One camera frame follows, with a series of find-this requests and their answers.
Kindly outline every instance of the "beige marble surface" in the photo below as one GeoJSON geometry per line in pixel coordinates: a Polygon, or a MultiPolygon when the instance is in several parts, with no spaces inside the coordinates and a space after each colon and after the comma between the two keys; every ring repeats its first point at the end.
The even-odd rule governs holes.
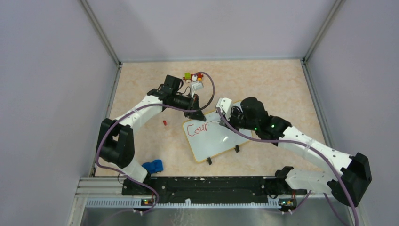
{"type": "MultiPolygon", "coordinates": [[[[149,90],[163,83],[167,74],[183,77],[185,72],[197,71],[210,74],[216,87],[215,98],[205,113],[215,109],[220,97],[233,101],[256,97],[269,114],[280,116],[310,137],[323,141],[299,60],[123,64],[110,118],[122,115],[139,103],[149,90]]],[[[205,88],[197,92],[200,106],[212,93],[209,79],[205,77],[203,82],[205,88]]],[[[160,176],[265,176],[274,175],[284,166],[318,170],[288,150],[252,141],[241,146],[239,153],[232,150],[213,158],[212,165],[196,163],[182,129],[186,120],[182,112],[171,109],[150,119],[135,134],[135,158],[140,163],[161,159],[164,171],[160,176]],[[167,121],[167,126],[163,125],[163,120],[167,121]]],[[[117,173],[97,169],[96,175],[114,176],[117,173]]]]}

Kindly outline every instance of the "white wall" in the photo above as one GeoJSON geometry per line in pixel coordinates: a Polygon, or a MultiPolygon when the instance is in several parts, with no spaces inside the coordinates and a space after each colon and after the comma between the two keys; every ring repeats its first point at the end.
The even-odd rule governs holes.
{"type": "Polygon", "coordinates": [[[398,225],[399,1],[346,1],[309,63],[337,148],[368,156],[371,225],[398,225]]]}
{"type": "Polygon", "coordinates": [[[334,0],[89,0],[121,61],[303,57],[334,0]]]}
{"type": "Polygon", "coordinates": [[[116,66],[77,0],[0,3],[0,225],[65,225],[116,66]]]}

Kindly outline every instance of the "handwritten word cour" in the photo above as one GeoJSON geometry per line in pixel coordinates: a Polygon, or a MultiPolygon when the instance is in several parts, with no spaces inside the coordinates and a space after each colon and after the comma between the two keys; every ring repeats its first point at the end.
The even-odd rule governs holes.
{"type": "Polygon", "coordinates": [[[189,136],[191,136],[191,137],[193,137],[193,136],[199,134],[199,133],[202,132],[202,131],[207,131],[208,122],[202,124],[202,126],[196,128],[196,129],[194,130],[194,132],[192,132],[192,133],[190,134],[189,127],[190,127],[190,126],[193,126],[193,125],[194,125],[194,124],[191,124],[191,125],[188,125],[188,126],[187,126],[187,134],[188,134],[189,136]]]}

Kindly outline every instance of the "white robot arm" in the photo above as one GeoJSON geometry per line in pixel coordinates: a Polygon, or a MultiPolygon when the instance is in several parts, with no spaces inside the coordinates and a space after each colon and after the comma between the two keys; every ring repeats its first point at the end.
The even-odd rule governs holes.
{"type": "Polygon", "coordinates": [[[262,102],[255,97],[241,101],[241,108],[233,106],[232,100],[228,98],[220,98],[216,107],[220,109],[223,117],[235,130],[253,130],[262,140],[292,140],[307,144],[307,146],[302,146],[294,143],[273,143],[278,147],[294,152],[323,170],[323,172],[315,172],[294,169],[293,167],[278,170],[276,176],[284,179],[291,189],[307,189],[332,194],[341,203],[349,205],[331,168],[324,159],[309,149],[311,146],[333,165],[345,183],[354,204],[358,205],[372,179],[366,156],[360,153],[351,156],[310,138],[295,126],[292,126],[290,122],[280,117],[268,115],[262,102]]]}
{"type": "Polygon", "coordinates": [[[130,114],[127,118],[120,121],[106,138],[99,156],[114,167],[119,167],[121,171],[132,177],[134,180],[143,182],[148,175],[148,172],[140,163],[137,162],[136,159],[134,159],[135,149],[133,137],[150,118],[161,113],[166,108],[160,105],[153,105],[142,108],[139,111],[136,109],[149,104],[164,104],[185,110],[197,110],[195,112],[184,113],[184,116],[195,120],[206,120],[202,111],[199,111],[199,97],[197,94],[183,96],[181,93],[178,93],[182,84],[182,79],[167,75],[165,82],[161,84],[158,89],[152,89],[149,91],[144,99],[135,107],[117,117],[115,120],[105,119],[101,123],[97,148],[111,125],[126,114],[130,114]],[[119,136],[118,140],[113,139],[115,136],[119,136]]]}

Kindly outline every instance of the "cable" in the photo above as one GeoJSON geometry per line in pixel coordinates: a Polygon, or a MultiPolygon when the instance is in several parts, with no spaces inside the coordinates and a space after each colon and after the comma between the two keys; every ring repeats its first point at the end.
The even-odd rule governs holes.
{"type": "Polygon", "coordinates": [[[206,72],[197,72],[197,73],[195,73],[195,75],[197,75],[197,76],[198,76],[199,74],[204,74],[204,75],[206,75],[206,76],[209,78],[209,80],[210,80],[211,83],[212,83],[212,89],[213,89],[212,96],[211,96],[211,98],[209,99],[208,103],[207,103],[206,105],[204,105],[203,107],[201,107],[200,109],[197,110],[197,111],[202,111],[202,110],[204,110],[206,107],[208,107],[208,106],[211,104],[213,98],[215,97],[215,84],[213,83],[213,80],[212,80],[211,76],[210,76],[208,73],[206,73],[206,72]]]}
{"type": "Polygon", "coordinates": [[[186,89],[184,90],[184,93],[181,93],[181,92],[177,92],[177,93],[180,94],[180,95],[182,95],[182,96],[187,97],[187,96],[191,93],[191,87],[190,87],[190,86],[187,86],[186,89]],[[190,91],[189,91],[188,94],[185,96],[184,94],[187,92],[187,89],[189,89],[190,91]]]}
{"type": "Polygon", "coordinates": [[[277,199],[277,197],[279,196],[278,194],[274,195],[274,198],[271,196],[271,194],[269,193],[269,190],[267,190],[266,188],[264,189],[264,191],[266,192],[266,195],[269,196],[271,199],[277,199]]]}
{"type": "Polygon", "coordinates": [[[334,212],[334,214],[336,215],[336,217],[338,218],[338,220],[345,226],[349,226],[344,220],[342,220],[342,218],[339,216],[338,212],[336,211],[336,209],[334,208],[330,198],[327,196],[326,193],[324,193],[324,197],[326,198],[328,204],[330,205],[332,211],[334,212]]]}
{"type": "Polygon", "coordinates": [[[119,182],[121,185],[123,185],[123,183],[121,183],[121,182],[119,181],[119,176],[120,176],[120,173],[118,174],[118,176],[116,177],[116,179],[118,180],[118,182],[119,182]]]}
{"type": "MultiPolygon", "coordinates": [[[[236,130],[230,123],[223,117],[223,114],[220,110],[220,108],[216,108],[217,113],[220,115],[220,118],[223,120],[223,122],[231,129],[233,132],[237,133],[238,135],[248,139],[248,140],[253,140],[256,142],[262,142],[262,143],[291,143],[291,144],[296,144],[296,145],[301,145],[304,147],[307,147],[308,145],[296,140],[260,140],[260,139],[255,139],[252,137],[248,137],[242,133],[240,133],[238,130],[236,130]]],[[[341,177],[339,176],[338,172],[335,170],[334,166],[330,163],[330,161],[318,150],[316,150],[314,147],[309,146],[309,149],[311,149],[314,153],[316,153],[320,158],[322,158],[327,165],[330,167],[330,169],[333,171],[334,175],[337,177],[338,183],[341,185],[343,192],[345,193],[346,198],[348,199],[349,205],[351,206],[352,212],[353,212],[353,217],[355,218],[355,226],[359,226],[359,217],[358,213],[355,209],[355,205],[353,204],[353,200],[351,196],[349,195],[348,189],[345,187],[345,184],[343,183],[341,177]]]]}

